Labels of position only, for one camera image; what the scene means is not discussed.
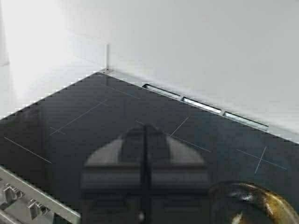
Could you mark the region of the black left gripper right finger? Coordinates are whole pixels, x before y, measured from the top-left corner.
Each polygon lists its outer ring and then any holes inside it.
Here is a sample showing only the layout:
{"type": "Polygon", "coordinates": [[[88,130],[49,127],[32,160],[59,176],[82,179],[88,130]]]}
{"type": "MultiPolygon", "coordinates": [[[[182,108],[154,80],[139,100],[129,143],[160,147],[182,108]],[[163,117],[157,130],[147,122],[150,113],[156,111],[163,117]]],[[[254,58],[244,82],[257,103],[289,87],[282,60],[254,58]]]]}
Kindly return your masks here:
{"type": "Polygon", "coordinates": [[[207,221],[209,184],[207,165],[196,150],[146,125],[146,223],[207,221]]]}

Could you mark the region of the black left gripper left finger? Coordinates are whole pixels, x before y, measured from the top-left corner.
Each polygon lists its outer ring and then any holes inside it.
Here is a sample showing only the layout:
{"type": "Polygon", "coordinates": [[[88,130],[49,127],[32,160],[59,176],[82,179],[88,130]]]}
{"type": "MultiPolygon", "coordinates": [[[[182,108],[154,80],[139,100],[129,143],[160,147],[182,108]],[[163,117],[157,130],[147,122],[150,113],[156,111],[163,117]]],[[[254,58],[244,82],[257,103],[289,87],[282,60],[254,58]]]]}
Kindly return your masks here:
{"type": "Polygon", "coordinates": [[[138,224],[146,126],[101,146],[84,164],[80,180],[83,224],[138,224]]]}

